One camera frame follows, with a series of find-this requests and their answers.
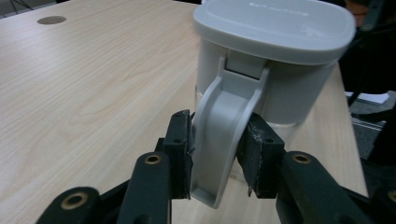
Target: container lid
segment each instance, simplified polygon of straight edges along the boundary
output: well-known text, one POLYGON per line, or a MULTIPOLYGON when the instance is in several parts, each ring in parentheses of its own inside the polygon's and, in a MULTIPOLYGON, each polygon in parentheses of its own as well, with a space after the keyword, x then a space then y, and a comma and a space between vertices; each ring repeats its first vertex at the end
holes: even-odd
POLYGON ((194 11, 201 38, 275 61, 324 64, 355 34, 346 9, 318 0, 211 0, 194 11))

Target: gray floor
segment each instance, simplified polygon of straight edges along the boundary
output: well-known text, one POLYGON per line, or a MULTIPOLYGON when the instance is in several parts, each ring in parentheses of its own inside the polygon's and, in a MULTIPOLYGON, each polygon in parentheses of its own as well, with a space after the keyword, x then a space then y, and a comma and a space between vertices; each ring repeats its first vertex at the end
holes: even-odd
MULTIPOLYGON (((27 6, 31 7, 32 9, 48 7, 56 4, 55 0, 23 0, 22 2, 27 4, 27 6)), ((16 1, 14 1, 14 7, 12 6, 11 1, 0 0, 0 19, 15 16, 17 13, 21 14, 31 11, 31 9, 18 4, 16 1)))
MULTIPOLYGON (((396 102, 396 92, 389 91, 388 95, 388 100, 383 104, 375 104, 358 100, 349 108, 349 111, 356 114, 369 114, 392 109, 396 102)), ((372 123, 364 122, 358 119, 352 119, 352 124, 355 131, 359 152, 361 157, 366 159, 373 148, 374 140, 381 131, 385 122, 372 123)))

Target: white object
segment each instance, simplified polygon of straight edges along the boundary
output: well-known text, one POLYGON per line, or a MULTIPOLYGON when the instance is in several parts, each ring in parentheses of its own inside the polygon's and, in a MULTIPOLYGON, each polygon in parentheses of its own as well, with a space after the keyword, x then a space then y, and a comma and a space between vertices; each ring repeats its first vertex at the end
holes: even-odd
MULTIPOLYGON (((350 97, 352 96, 353 92, 351 91, 346 91, 346 96, 350 97)), ((382 105, 384 104, 389 98, 389 94, 387 93, 382 93, 382 94, 368 94, 368 93, 361 93, 358 96, 358 100, 366 101, 369 103, 374 103, 374 104, 379 104, 382 105)))
POLYGON ((201 37, 191 194, 217 208, 251 113, 304 121, 355 32, 341 7, 305 0, 211 0, 196 8, 201 37))

